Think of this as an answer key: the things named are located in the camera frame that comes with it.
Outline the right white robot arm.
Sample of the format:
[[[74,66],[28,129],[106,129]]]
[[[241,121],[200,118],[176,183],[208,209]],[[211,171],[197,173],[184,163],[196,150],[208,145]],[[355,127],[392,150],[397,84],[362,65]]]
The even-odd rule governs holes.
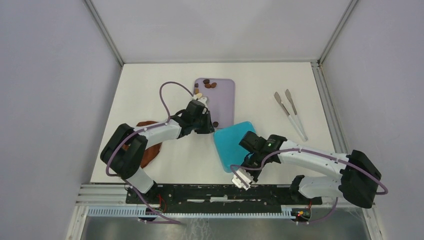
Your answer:
[[[365,153],[331,153],[302,146],[272,134],[267,139],[248,131],[239,145],[247,150],[241,165],[232,164],[232,183],[249,190],[258,181],[266,164],[289,164],[320,173],[320,176],[298,175],[289,189],[289,199],[302,204],[317,197],[344,198],[349,203],[370,209],[377,195],[388,194],[382,175]]]

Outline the teal box lid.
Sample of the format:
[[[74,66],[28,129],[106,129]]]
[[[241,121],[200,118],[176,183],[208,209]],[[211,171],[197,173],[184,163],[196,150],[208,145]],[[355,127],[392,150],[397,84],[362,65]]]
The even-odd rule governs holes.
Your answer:
[[[244,121],[235,125],[219,129],[213,134],[213,141],[218,153],[223,170],[231,173],[231,165],[241,165],[244,157],[249,153],[239,145],[245,134],[256,132],[250,121]]]

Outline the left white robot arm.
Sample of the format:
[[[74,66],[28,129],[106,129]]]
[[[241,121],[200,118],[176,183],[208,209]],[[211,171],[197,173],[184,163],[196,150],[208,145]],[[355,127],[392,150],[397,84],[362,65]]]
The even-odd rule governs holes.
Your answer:
[[[122,180],[138,190],[145,204],[157,198],[156,182],[141,167],[145,151],[157,144],[177,140],[191,133],[211,134],[215,131],[207,104],[192,99],[185,109],[163,122],[131,127],[123,123],[117,127],[100,153],[106,169],[113,170]]]

